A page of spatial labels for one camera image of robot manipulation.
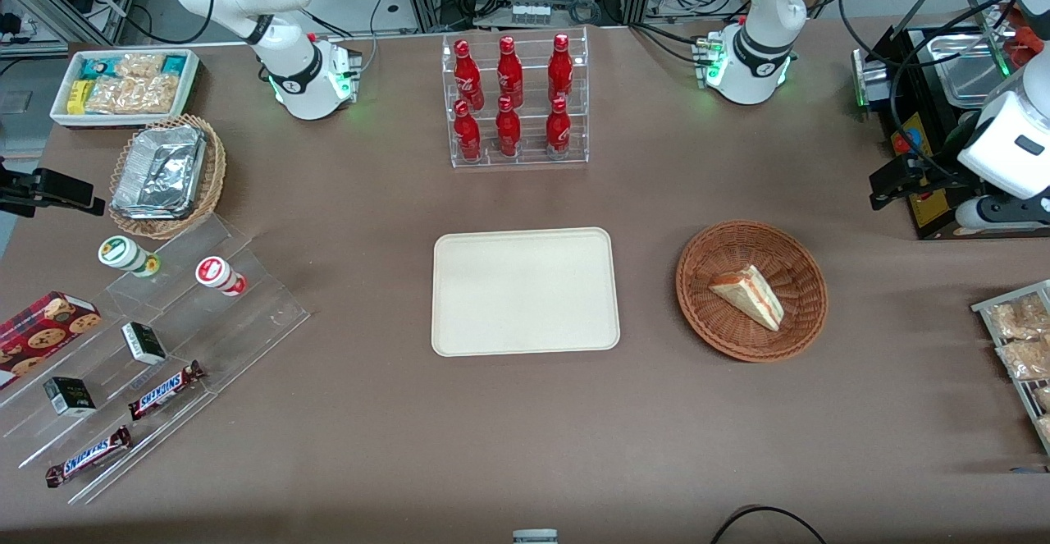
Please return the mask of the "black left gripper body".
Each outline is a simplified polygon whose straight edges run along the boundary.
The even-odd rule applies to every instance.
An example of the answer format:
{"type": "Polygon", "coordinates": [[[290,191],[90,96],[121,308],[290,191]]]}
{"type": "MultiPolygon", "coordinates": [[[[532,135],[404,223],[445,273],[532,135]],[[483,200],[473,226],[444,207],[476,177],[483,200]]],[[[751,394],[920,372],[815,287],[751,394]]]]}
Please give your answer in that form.
{"type": "Polygon", "coordinates": [[[905,133],[929,160],[916,158],[919,170],[905,189],[907,198],[929,198],[945,191],[949,203],[976,198],[986,192],[986,185],[959,162],[959,154],[976,127],[976,111],[956,112],[956,121],[940,117],[923,117],[915,112],[905,121],[905,133]]]}

